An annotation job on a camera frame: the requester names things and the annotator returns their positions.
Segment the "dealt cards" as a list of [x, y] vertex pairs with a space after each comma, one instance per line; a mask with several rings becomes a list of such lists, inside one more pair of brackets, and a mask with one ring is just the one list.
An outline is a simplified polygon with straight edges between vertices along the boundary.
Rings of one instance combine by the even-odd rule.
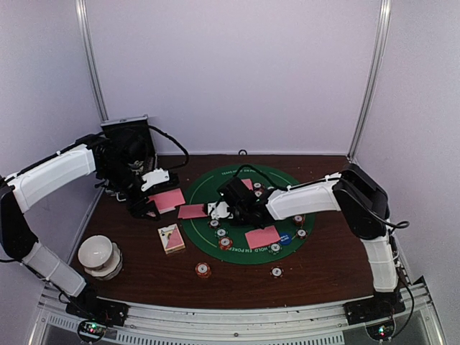
[[275, 226], [268, 226], [248, 231], [245, 238], [250, 249], [258, 249], [279, 242], [280, 235]]
[[253, 184], [250, 179], [242, 179], [243, 184], [250, 190], [253, 190]]

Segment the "red-backed playing card deck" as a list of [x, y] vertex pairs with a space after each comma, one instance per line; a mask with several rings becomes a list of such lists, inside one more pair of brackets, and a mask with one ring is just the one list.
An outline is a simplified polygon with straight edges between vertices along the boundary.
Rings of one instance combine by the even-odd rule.
[[180, 188], [151, 195], [149, 201], [155, 203], [160, 214], [174, 211], [177, 206], [185, 204], [185, 198]]

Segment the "100 chips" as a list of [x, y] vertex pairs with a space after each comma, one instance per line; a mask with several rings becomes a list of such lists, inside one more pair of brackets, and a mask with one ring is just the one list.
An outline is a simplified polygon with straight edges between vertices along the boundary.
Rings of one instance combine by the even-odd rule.
[[221, 224], [219, 222], [219, 220], [216, 220], [216, 219], [212, 219], [208, 222], [208, 226], [210, 229], [219, 229]]

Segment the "20 chips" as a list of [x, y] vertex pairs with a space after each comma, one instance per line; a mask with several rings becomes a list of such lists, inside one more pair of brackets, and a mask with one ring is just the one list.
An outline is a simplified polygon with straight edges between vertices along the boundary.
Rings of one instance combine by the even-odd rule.
[[216, 236], [216, 238], [218, 238], [218, 239], [220, 239], [220, 238], [222, 238], [222, 237], [226, 237], [226, 236], [228, 236], [228, 231], [225, 230], [225, 229], [223, 229], [223, 228], [217, 229], [217, 230], [215, 231], [215, 236]]

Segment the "dealt red-backed card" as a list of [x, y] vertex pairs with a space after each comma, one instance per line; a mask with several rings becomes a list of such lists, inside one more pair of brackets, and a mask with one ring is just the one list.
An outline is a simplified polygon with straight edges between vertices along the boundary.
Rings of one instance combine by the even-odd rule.
[[208, 216], [204, 204], [183, 205], [179, 208], [179, 219], [200, 219]]

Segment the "green chips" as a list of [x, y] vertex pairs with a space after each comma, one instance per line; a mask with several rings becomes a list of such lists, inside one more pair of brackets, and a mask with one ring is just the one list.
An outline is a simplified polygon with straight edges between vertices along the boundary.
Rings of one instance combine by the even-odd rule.
[[282, 251], [282, 246], [279, 243], [274, 243], [269, 246], [270, 254], [279, 254]]

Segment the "blue small blind button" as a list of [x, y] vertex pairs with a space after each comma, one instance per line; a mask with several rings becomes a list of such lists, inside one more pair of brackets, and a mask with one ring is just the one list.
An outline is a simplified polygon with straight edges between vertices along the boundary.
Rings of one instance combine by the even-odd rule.
[[292, 242], [292, 237], [289, 233], [281, 233], [280, 235], [280, 243], [283, 246], [287, 246]]

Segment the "red chips mat edge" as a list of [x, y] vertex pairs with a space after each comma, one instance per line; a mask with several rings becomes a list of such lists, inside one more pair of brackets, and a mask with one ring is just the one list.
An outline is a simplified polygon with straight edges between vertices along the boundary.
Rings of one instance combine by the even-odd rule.
[[305, 222], [305, 216], [304, 215], [295, 215], [293, 216], [293, 223], [296, 226], [302, 226]]

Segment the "orange black 100 chip stack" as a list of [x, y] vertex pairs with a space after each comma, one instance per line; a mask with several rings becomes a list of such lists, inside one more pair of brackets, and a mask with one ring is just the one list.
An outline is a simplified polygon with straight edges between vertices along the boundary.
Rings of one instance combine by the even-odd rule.
[[296, 236], [298, 239], [305, 239], [305, 238], [308, 236], [308, 232], [307, 232], [305, 229], [298, 229], [298, 230], [295, 232], [295, 236]]

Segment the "red 5 chip stack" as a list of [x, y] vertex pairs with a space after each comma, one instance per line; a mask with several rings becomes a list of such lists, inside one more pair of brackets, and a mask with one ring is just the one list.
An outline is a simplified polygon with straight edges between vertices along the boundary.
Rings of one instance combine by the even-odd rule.
[[200, 278], [207, 278], [207, 277], [209, 277], [211, 275], [211, 268], [210, 268], [209, 264], [207, 264], [205, 262], [199, 262], [195, 266], [195, 273]]

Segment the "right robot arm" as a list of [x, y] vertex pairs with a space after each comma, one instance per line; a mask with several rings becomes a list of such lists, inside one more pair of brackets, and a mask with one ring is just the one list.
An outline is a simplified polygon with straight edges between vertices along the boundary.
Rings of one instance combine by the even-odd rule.
[[236, 225], [263, 229], [294, 216], [339, 211], [367, 253], [374, 289], [369, 312], [381, 318], [395, 307], [399, 276], [390, 237], [409, 222], [391, 222], [388, 196], [380, 185], [353, 163], [309, 183], [281, 186], [271, 179], [267, 183], [257, 195], [235, 172], [218, 188], [218, 200], [207, 203], [203, 212], [215, 221], [228, 219]]

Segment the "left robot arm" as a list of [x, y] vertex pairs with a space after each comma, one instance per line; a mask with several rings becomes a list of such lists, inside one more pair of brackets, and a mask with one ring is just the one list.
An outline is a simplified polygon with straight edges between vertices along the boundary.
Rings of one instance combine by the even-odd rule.
[[44, 197], [78, 178], [95, 174], [126, 197], [128, 212], [136, 219], [160, 209], [150, 196], [179, 184], [172, 169], [156, 168], [143, 173], [132, 169], [137, 155], [149, 156], [140, 140], [121, 142], [103, 133], [89, 134], [70, 146], [1, 179], [1, 247], [10, 262], [51, 282], [88, 319], [104, 311], [91, 284], [54, 252], [43, 245], [30, 229], [24, 215]]

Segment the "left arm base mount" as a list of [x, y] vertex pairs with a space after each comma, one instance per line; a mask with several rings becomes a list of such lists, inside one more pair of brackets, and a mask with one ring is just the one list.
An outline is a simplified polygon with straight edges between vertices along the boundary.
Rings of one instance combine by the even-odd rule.
[[123, 326], [128, 316], [129, 306], [125, 303], [98, 299], [94, 307], [78, 308], [69, 303], [65, 312], [80, 318], [95, 320], [106, 326]]

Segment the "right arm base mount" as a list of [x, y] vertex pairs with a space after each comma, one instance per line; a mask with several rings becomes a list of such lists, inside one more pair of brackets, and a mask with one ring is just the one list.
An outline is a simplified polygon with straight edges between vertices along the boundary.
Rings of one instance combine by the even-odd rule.
[[381, 318], [389, 318], [406, 309], [403, 301], [390, 302], [376, 297], [355, 300], [344, 304], [348, 324], [369, 323]]

